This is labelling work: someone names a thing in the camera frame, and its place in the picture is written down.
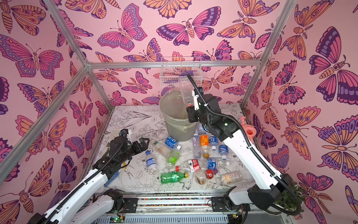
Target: bucket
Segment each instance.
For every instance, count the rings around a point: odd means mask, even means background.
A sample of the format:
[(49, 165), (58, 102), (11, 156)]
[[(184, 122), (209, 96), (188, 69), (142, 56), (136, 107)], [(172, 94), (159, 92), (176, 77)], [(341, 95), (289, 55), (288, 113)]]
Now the bucket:
[(178, 141), (187, 141), (195, 133), (196, 122), (190, 123), (179, 88), (170, 89), (159, 101), (168, 134)]

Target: butterfly wallpaper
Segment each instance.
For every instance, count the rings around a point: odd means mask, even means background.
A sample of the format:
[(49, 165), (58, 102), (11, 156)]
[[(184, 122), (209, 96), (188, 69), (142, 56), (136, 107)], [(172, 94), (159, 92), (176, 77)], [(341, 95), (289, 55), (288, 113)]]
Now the butterfly wallpaper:
[[(262, 72), (257, 98), (248, 101), (248, 119), (260, 131), (262, 154), (307, 195), (297, 223), (356, 223), (358, 66), (351, 58), (358, 30), (341, 23), (357, 19), (357, 4), (296, 4), (266, 64), (270, 72)], [(333, 20), (337, 12), (345, 14)], [(274, 147), (265, 132), (276, 138)]]

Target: white wire basket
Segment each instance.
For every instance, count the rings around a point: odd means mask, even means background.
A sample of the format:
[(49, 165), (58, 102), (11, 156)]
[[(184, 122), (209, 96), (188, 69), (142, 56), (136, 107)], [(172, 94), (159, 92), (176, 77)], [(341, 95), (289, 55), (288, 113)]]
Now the white wire basket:
[(187, 71), (193, 71), (191, 76), (198, 87), (203, 80), (203, 71), (201, 69), (201, 58), (198, 57), (181, 57), (183, 61), (175, 61), (176, 57), (163, 57), (159, 80), (161, 87), (178, 87), (178, 78)]

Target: plastic bottle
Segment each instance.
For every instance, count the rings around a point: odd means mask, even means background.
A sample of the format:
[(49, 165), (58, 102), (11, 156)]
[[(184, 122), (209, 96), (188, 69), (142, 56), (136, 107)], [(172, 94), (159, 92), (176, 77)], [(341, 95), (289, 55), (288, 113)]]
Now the plastic bottle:
[(239, 173), (238, 171), (235, 172), (231, 172), (231, 173), (227, 173), (224, 175), (221, 175), (220, 177), (216, 178), (216, 183), (218, 185), (228, 185), (228, 184), (233, 184), (236, 182), (239, 182), (243, 179), (241, 173)]
[(214, 169), (217, 169), (219, 166), (220, 167), (229, 166), (230, 162), (224, 161), (220, 157), (212, 157), (212, 158), (207, 158), (202, 161), (199, 161), (199, 165), (200, 165), (201, 169), (214, 170)]
[(158, 172), (157, 164), (155, 162), (155, 159), (151, 156), (150, 151), (145, 152), (145, 162), (147, 164), (148, 173), (149, 174), (155, 174)]
[(195, 159), (200, 159), (202, 156), (201, 148), (200, 148), (200, 138), (197, 133), (194, 133), (193, 136), (193, 157)]
[(188, 177), (189, 177), (188, 173), (181, 173), (181, 172), (162, 173), (160, 175), (160, 182), (162, 184), (177, 183), (182, 179)]
[(209, 138), (209, 146), (211, 147), (212, 151), (216, 151), (219, 145), (219, 140), (216, 136), (211, 136)]
[(200, 147), (204, 158), (209, 158), (209, 139), (207, 135), (200, 136)]
[(227, 159), (227, 155), (229, 154), (229, 147), (225, 145), (224, 143), (220, 144), (219, 146), (219, 154), (221, 155), (221, 158), (223, 160)]

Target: blue label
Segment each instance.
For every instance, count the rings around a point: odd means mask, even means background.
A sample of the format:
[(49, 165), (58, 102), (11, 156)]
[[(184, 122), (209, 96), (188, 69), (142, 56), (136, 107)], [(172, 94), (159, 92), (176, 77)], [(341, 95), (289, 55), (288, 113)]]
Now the blue label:
[(216, 162), (215, 162), (215, 159), (213, 159), (213, 158), (209, 158), (208, 159), (208, 169), (210, 169), (210, 170), (213, 170), (213, 169), (215, 169), (216, 168)]
[(165, 140), (165, 144), (170, 148), (174, 148), (174, 145), (177, 142), (178, 141), (175, 138), (173, 138), (172, 136), (167, 137), (166, 140)]
[(220, 152), (227, 152), (229, 153), (229, 148), (226, 145), (219, 146), (219, 153)]
[(217, 138), (216, 136), (211, 136), (211, 137), (209, 138), (209, 143), (211, 143), (211, 142), (213, 142), (213, 143), (218, 143), (218, 138)]

